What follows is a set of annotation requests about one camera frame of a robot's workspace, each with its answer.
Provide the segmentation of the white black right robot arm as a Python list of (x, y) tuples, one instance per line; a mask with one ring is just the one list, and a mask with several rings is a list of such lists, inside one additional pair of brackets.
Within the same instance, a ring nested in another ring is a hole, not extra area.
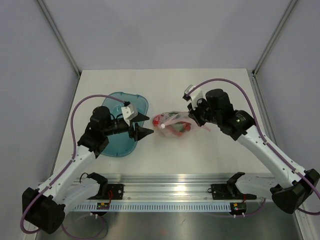
[(235, 110), (222, 89), (203, 94), (190, 86), (183, 98), (190, 101), (189, 117), (198, 126), (215, 124), (220, 131), (247, 148), (272, 173), (275, 181), (238, 172), (228, 179), (226, 190), (230, 197), (255, 195), (271, 199), (287, 214), (293, 214), (314, 192), (320, 179), (315, 169), (305, 170), (290, 159), (258, 127), (255, 119), (244, 110)]

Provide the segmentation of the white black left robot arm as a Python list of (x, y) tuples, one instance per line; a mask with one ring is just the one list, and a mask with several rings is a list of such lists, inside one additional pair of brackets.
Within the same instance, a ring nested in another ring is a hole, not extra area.
[(121, 109), (121, 118), (112, 118), (108, 107), (98, 106), (79, 141), (75, 141), (71, 157), (37, 188), (28, 187), (22, 194), (22, 217), (20, 228), (26, 234), (27, 221), (47, 234), (54, 233), (65, 216), (85, 200), (103, 199), (108, 194), (108, 179), (91, 173), (76, 187), (71, 187), (76, 177), (93, 163), (109, 144), (109, 136), (128, 133), (129, 138), (139, 141), (152, 134), (152, 129), (139, 126), (149, 117), (138, 112), (129, 102)]

